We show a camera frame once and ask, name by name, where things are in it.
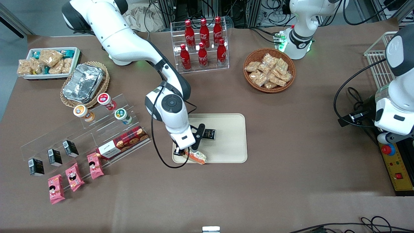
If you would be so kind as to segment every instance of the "red emergency button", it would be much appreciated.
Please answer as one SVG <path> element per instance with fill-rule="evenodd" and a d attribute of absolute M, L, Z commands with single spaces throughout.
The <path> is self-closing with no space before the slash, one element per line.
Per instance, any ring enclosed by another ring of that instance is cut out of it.
<path fill-rule="evenodd" d="M 391 144 L 383 145 L 381 146 L 381 151 L 386 155 L 392 156 L 395 154 L 395 147 Z"/>

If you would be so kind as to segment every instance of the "coca-cola bottle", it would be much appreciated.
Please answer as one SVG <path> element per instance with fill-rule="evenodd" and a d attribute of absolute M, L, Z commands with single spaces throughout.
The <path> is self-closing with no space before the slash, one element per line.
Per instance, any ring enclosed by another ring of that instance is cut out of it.
<path fill-rule="evenodd" d="M 191 27 L 191 21 L 187 19 L 185 21 L 185 41 L 187 42 L 188 50 L 195 50 L 195 38 L 194 38 L 194 30 Z"/>
<path fill-rule="evenodd" d="M 200 46 L 200 50 L 198 51 L 198 63 L 200 68 L 204 70 L 208 67 L 207 51 L 204 48 L 203 42 L 200 42 L 198 45 Z"/>
<path fill-rule="evenodd" d="M 214 29 L 213 29 L 214 46 L 218 47 L 219 46 L 219 41 L 222 38 L 221 32 L 223 30 L 221 28 L 221 17 L 216 16 L 214 20 L 216 22 L 216 24 L 214 25 Z"/>
<path fill-rule="evenodd" d="M 207 20 L 204 18 L 201 19 L 200 40 L 206 48 L 210 47 L 210 32 L 207 28 Z"/>
<path fill-rule="evenodd" d="M 225 66 L 226 64 L 226 47 L 224 46 L 224 39 L 219 40 L 219 47 L 217 47 L 217 65 Z"/>
<path fill-rule="evenodd" d="M 181 52 L 180 52 L 181 63 L 183 64 L 184 70 L 189 71 L 191 69 L 190 54 L 185 49 L 185 44 L 181 44 L 180 47 L 181 47 Z"/>

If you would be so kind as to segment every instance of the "wicker basket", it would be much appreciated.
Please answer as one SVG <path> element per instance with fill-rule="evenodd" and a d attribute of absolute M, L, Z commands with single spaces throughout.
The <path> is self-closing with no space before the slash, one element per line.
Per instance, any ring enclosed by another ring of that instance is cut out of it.
<path fill-rule="evenodd" d="M 101 68 L 105 72 L 105 77 L 102 79 L 102 81 L 100 83 L 100 86 L 98 88 L 98 91 L 95 92 L 95 95 L 94 95 L 93 99 L 89 103 L 84 104 L 87 108 L 90 109 L 90 108 L 92 108 L 98 102 L 98 100 L 97 100 L 96 97 L 99 94 L 106 92 L 106 90 L 108 89 L 108 85 L 109 85 L 109 73 L 108 73 L 108 70 L 106 69 L 106 67 L 102 63 L 95 62 L 95 61 L 88 61 L 88 62 L 85 62 L 84 64 L 89 65 L 89 66 L 99 67 L 99 68 Z M 62 88 L 60 90 L 60 99 L 62 100 L 62 102 L 66 106 L 71 107 L 71 108 L 74 108 L 77 105 L 80 105 L 80 104 L 83 104 L 83 103 L 80 103 L 80 102 L 77 102 L 77 101 L 74 101 L 74 100 L 68 100 L 68 99 L 66 99 L 63 96 L 63 88 L 70 81 L 70 79 L 72 78 L 72 75 L 73 75 L 73 73 L 71 73 L 69 75 L 69 77 L 66 79 L 66 81 L 63 83 L 63 86 L 62 86 Z"/>
<path fill-rule="evenodd" d="M 282 58 L 288 64 L 288 71 L 292 74 L 292 79 L 289 82 L 287 82 L 286 86 L 284 86 L 284 87 L 279 87 L 278 86 L 278 87 L 275 87 L 275 88 L 272 88 L 272 89 L 266 89 L 264 87 L 257 86 L 250 79 L 249 72 L 247 72 L 244 68 L 252 61 L 262 62 L 262 59 L 263 59 L 263 57 L 265 56 L 266 53 L 269 53 L 270 55 L 272 55 L 273 57 L 276 57 L 276 58 Z M 261 48 L 261 49 L 258 49 L 258 50 L 254 50 L 252 53 L 250 53 L 247 56 L 246 60 L 244 61 L 244 65 L 243 65 L 243 73 L 244 73 L 244 77 L 246 78 L 247 82 L 249 82 L 250 85 L 252 85 L 257 90 L 267 92 L 267 93 L 275 93 L 275 92 L 283 91 L 284 89 L 286 89 L 290 85 L 292 85 L 292 83 L 293 83 L 293 81 L 295 80 L 295 77 L 296 77 L 296 68 L 295 68 L 295 65 L 293 64 L 292 59 L 290 59 L 290 57 L 288 57 L 286 54 L 280 52 L 277 49 Z"/>

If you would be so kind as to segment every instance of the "beige tray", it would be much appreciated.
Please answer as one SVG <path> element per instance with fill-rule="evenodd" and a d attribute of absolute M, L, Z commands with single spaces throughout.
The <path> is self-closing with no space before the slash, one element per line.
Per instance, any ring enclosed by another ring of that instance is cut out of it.
<path fill-rule="evenodd" d="M 198 147 L 207 156 L 206 163 L 244 163 L 247 160 L 246 122 L 242 114 L 190 114 L 188 118 L 195 127 L 203 123 L 206 129 L 216 129 L 216 140 L 201 140 Z M 185 162 L 181 156 L 172 156 L 176 163 Z"/>

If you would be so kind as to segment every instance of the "brown tablecloth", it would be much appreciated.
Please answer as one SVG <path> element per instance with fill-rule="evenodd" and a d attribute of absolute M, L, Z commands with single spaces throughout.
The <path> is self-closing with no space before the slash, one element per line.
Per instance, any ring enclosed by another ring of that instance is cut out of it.
<path fill-rule="evenodd" d="M 278 94 L 255 90 L 242 72 L 245 57 L 270 43 L 248 29 L 229 30 L 230 69 L 184 77 L 196 113 L 245 116 L 247 161 L 169 169 L 148 144 L 106 169 L 106 176 L 66 192 L 67 200 L 53 206 L 44 179 L 29 176 L 20 146 L 75 116 L 59 99 L 63 80 L 19 78 L 0 125 L 0 229 L 181 233 L 217 225 L 222 232 L 289 232 L 377 214 L 393 225 L 414 228 L 414 197 L 394 196 L 378 147 L 361 129 L 341 128 L 332 109 L 338 87 L 367 65 L 363 52 L 384 32 L 395 30 L 394 20 L 319 28 L 312 50 L 294 62 L 295 82 Z M 169 33 L 151 34 L 151 40 L 173 61 Z M 78 47 L 82 62 L 104 63 L 111 74 L 109 94 L 123 93 L 142 126 L 150 129 L 144 97 L 160 83 L 153 68 L 144 61 L 115 65 L 93 36 L 29 38 L 29 48 L 57 46 Z M 376 89 L 369 71 L 350 85 L 363 97 Z M 350 112 L 352 104 L 342 93 L 339 111 Z M 155 122 L 154 133 L 173 165 L 164 124 Z"/>

